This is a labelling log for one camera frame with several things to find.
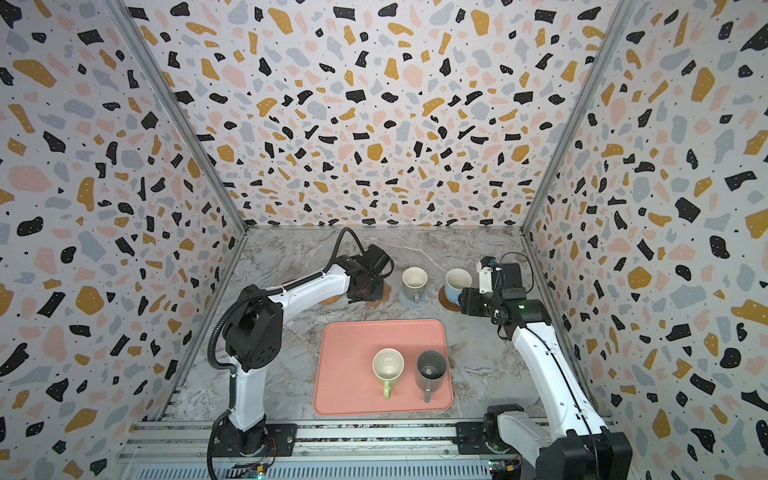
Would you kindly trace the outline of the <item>woven tan round coaster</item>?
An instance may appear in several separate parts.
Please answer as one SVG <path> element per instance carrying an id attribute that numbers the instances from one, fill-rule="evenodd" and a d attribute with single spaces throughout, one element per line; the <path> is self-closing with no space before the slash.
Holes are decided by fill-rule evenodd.
<path id="1" fill-rule="evenodd" d="M 331 297 L 328 297 L 328 298 L 322 300 L 320 302 L 320 304 L 324 305 L 324 306 L 331 305 L 331 304 L 337 302 L 338 300 L 340 300 L 340 298 L 341 298 L 341 295 L 331 296 Z"/>

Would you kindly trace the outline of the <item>white mug grey handle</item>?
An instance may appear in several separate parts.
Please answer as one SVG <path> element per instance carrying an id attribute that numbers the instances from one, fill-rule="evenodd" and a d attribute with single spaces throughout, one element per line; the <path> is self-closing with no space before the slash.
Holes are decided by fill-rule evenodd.
<path id="1" fill-rule="evenodd" d="M 420 267 L 408 267 L 401 276 L 402 288 L 409 289 L 413 292 L 419 292 L 425 294 L 426 285 L 429 277 L 427 272 Z"/>

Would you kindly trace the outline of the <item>white mug blue handle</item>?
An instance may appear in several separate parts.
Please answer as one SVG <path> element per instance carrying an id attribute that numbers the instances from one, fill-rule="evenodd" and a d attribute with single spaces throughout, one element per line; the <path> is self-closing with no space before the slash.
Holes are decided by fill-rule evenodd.
<path id="1" fill-rule="evenodd" d="M 445 277 L 445 292 L 449 301 L 460 305 L 460 295 L 465 288 L 472 286 L 472 275 L 461 268 L 454 268 Z"/>

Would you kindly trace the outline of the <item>dark brown round coaster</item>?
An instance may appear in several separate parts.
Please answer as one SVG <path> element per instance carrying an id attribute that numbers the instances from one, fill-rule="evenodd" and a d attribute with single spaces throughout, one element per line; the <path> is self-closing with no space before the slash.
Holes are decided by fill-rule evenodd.
<path id="1" fill-rule="evenodd" d="M 445 292 L 445 287 L 441 287 L 438 293 L 438 300 L 440 305 L 451 312 L 460 312 L 461 308 L 459 305 L 452 303 L 448 300 Z"/>

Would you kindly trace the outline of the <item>grey blue round coaster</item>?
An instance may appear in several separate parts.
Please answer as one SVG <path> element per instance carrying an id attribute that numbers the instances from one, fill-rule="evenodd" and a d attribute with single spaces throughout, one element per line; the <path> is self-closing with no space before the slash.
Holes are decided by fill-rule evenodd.
<path id="1" fill-rule="evenodd" d="M 401 289 L 398 291 L 398 301 L 406 308 L 417 309 L 428 304 L 428 297 L 409 289 Z"/>

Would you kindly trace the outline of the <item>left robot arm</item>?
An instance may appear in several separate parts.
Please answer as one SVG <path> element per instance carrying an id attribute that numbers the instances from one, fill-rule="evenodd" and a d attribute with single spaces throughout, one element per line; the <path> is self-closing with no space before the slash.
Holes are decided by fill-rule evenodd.
<path id="1" fill-rule="evenodd" d="M 370 245 L 359 255 L 336 256 L 323 269 L 272 289 L 248 287 L 225 311 L 208 345 L 209 364 L 230 377 L 227 419 L 237 432 L 265 421 L 267 366 L 280 352 L 284 322 L 333 297 L 349 303 L 382 298 L 394 261 Z"/>

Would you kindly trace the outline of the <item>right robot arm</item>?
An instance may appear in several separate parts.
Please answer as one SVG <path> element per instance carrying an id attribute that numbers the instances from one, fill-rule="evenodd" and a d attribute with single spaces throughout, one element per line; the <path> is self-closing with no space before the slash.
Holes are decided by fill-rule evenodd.
<path id="1" fill-rule="evenodd" d="M 538 479 L 626 479 L 632 447 L 613 432 L 582 390 L 560 347 L 544 304 L 530 299 L 519 264 L 492 256 L 477 266 L 479 285 L 465 288 L 460 310 L 487 317 L 500 339 L 513 344 L 524 360 L 544 408 L 539 425 L 517 404 L 487 409 L 478 440 L 498 454 L 528 462 Z"/>

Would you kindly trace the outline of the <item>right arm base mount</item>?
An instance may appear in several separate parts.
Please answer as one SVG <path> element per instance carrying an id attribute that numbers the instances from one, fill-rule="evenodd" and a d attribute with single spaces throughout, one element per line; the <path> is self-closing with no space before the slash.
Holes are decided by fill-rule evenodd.
<path id="1" fill-rule="evenodd" d="M 461 455 L 518 454 L 501 439 L 499 433 L 498 416 L 509 412 L 524 412 L 524 408 L 519 404 L 492 405 L 487 408 L 481 422 L 457 422 L 452 443 Z"/>

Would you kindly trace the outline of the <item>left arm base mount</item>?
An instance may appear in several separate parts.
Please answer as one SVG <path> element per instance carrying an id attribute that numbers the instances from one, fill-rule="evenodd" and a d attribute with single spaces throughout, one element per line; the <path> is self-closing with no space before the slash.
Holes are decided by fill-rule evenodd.
<path id="1" fill-rule="evenodd" d="M 238 430 L 229 418 L 214 423 L 208 455 L 212 458 L 290 457 L 297 438 L 295 423 L 268 423 Z"/>

